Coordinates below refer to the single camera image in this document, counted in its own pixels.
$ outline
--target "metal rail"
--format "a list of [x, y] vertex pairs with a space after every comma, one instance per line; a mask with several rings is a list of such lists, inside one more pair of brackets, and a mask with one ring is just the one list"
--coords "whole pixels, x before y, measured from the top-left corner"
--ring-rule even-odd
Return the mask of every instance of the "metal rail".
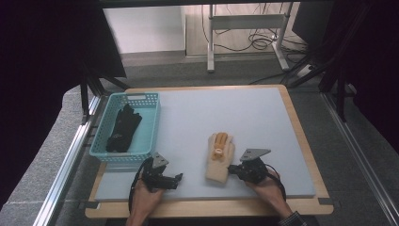
[[[89, 106], [90, 115], [94, 115], [97, 112], [97, 108], [100, 105], [102, 98], [94, 97]], [[77, 129], [77, 132], [73, 138], [72, 144], [62, 162], [62, 165], [56, 175], [56, 178], [50, 188], [49, 193], [47, 194], [46, 199], [44, 200], [43, 205], [36, 217], [33, 225], [47, 225], [56, 209], [56, 205], [58, 203], [59, 197], [64, 189], [65, 184], [68, 181], [70, 173], [72, 171], [73, 165], [76, 161], [76, 157], [81, 150], [86, 134], [89, 131], [91, 123], [95, 120], [95, 117], [90, 117], [89, 121], [83, 125], [80, 125]]]
[[332, 115], [332, 118], [338, 125], [338, 128], [342, 133], [350, 152], [353, 154], [356, 162], [358, 163], [358, 166], [363, 173], [364, 178], [366, 179], [369, 187], [375, 194], [375, 197], [380, 204], [385, 216], [387, 217], [391, 225], [399, 225], [399, 212], [396, 204], [392, 200], [390, 194], [387, 192], [385, 187], [379, 181], [378, 176], [375, 174], [375, 171], [367, 160], [367, 157], [364, 155], [363, 150], [353, 136], [347, 123], [343, 122], [336, 113], [335, 103], [332, 100], [331, 96], [325, 93], [322, 93], [321, 95], [327, 104], [328, 110]]

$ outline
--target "wooden table frame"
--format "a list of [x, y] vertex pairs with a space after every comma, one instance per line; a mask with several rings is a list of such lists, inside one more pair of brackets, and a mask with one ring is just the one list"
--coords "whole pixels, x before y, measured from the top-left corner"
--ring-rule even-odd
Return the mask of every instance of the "wooden table frame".
[[[294, 105], [283, 85], [261, 86], [224, 86], [224, 87], [183, 87], [183, 88], [148, 88], [127, 89], [126, 92], [143, 91], [171, 91], [171, 90], [199, 90], [199, 89], [264, 89], [278, 88], [282, 101], [285, 104], [291, 123], [294, 127], [296, 138], [302, 150], [305, 162], [313, 180], [316, 194], [307, 199], [287, 199], [293, 211], [301, 215], [327, 215], [334, 210], [332, 202], [320, 203], [321, 200], [329, 200], [329, 195], [323, 178], [317, 168], [311, 147], [305, 137], [299, 118], [296, 115]], [[97, 188], [104, 174], [106, 163], [102, 163], [93, 189], [89, 197], [90, 202], [95, 201]], [[258, 217], [275, 216], [277, 213], [260, 199], [240, 199], [225, 201], [162, 201], [151, 214], [151, 218], [199, 218], [199, 217]], [[128, 218], [129, 210], [126, 202], [100, 202], [96, 209], [87, 208], [88, 218]]]

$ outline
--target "gray floor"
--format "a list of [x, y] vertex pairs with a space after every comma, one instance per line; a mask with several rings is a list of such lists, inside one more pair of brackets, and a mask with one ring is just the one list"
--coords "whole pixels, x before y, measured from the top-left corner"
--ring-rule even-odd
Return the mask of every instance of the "gray floor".
[[[121, 81], [136, 88], [246, 85], [281, 73], [274, 55], [219, 56], [216, 58], [215, 73], [212, 74], [206, 72], [204, 57], [187, 58], [182, 53], [123, 56], [123, 64], [128, 78]], [[280, 80], [281, 76], [276, 76], [258, 84], [277, 84]], [[299, 88], [289, 90], [335, 206], [333, 214], [317, 216], [315, 224], [390, 225], [318, 92], [318, 81], [319, 77], [315, 77]], [[104, 82], [104, 86], [109, 90], [121, 91], [108, 82]], [[395, 202], [398, 202], [399, 178], [394, 175], [399, 170], [398, 154], [359, 113], [349, 98], [346, 99], [345, 115], [348, 126], [375, 173]], [[4, 205], [0, 213], [0, 225], [32, 225], [80, 121], [80, 90], [75, 88], [65, 94], [63, 108], [53, 130], [8, 203]], [[85, 217], [84, 203], [88, 199], [99, 164], [96, 158], [88, 155], [88, 147], [82, 150], [51, 225], [123, 225], [123, 220], [106, 222], [105, 219]]]

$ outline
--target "black object in basket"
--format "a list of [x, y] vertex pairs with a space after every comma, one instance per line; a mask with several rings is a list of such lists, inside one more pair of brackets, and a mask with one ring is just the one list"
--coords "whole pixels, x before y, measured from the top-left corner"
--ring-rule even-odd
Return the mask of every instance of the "black object in basket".
[[126, 153], [132, 142], [133, 134], [141, 122], [142, 117], [129, 106], [125, 105], [118, 112], [114, 130], [106, 142], [108, 152]]

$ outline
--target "black curtain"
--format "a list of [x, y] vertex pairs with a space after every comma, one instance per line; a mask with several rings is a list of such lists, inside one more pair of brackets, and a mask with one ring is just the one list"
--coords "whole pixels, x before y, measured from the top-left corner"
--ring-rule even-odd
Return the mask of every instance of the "black curtain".
[[[362, 1], [367, 0], [334, 2], [325, 40], [353, 17]], [[356, 88], [354, 102], [361, 113], [399, 153], [399, 2], [368, 2], [371, 8], [337, 66]]]
[[0, 34], [2, 205], [50, 132], [65, 92], [91, 69], [110, 77], [125, 71], [92, 1], [1, 1]]

